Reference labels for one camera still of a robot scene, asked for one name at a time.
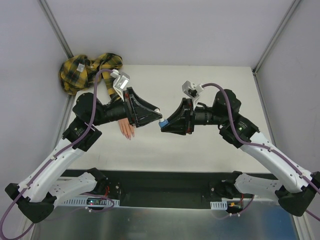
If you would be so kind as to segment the blue nail polish bottle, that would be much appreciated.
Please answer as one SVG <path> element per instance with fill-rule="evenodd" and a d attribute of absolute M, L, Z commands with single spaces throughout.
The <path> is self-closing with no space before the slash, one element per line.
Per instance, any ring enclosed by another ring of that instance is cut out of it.
<path fill-rule="evenodd" d="M 168 120 L 167 119 L 160 119 L 158 122 L 159 127 L 162 129 L 163 127 L 165 127 L 168 124 Z"/>

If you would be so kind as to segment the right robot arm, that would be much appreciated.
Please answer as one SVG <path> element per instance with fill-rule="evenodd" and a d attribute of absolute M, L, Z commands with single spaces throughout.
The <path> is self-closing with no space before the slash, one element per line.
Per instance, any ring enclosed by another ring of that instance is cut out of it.
<path fill-rule="evenodd" d="M 176 111 L 161 120 L 161 132 L 188 135 L 197 125 L 216 125 L 222 139 L 242 150 L 266 169 L 275 179 L 254 177 L 234 171 L 232 179 L 223 180 L 213 191 L 221 198 L 232 199 L 239 194 L 260 196 L 277 202 L 286 212 L 300 217 L 320 189 L 320 173 L 310 172 L 276 148 L 260 129 L 239 113 L 241 102 L 230 89 L 216 93 L 213 105 L 194 107 L 192 98 L 183 98 Z"/>

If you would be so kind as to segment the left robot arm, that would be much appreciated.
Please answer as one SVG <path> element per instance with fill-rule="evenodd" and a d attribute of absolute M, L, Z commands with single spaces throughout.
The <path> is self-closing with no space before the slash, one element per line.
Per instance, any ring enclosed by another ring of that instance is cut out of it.
<path fill-rule="evenodd" d="M 10 183 L 5 192 L 32 223 L 45 220 L 61 203 L 84 193 L 102 194 L 107 178 L 97 168 L 65 183 L 57 183 L 65 170 L 102 135 L 97 126 L 127 118 L 137 128 L 161 119 L 160 110 L 128 87 L 123 100 L 102 104 L 94 93 L 81 94 L 73 107 L 71 122 L 51 154 L 25 180 Z"/>

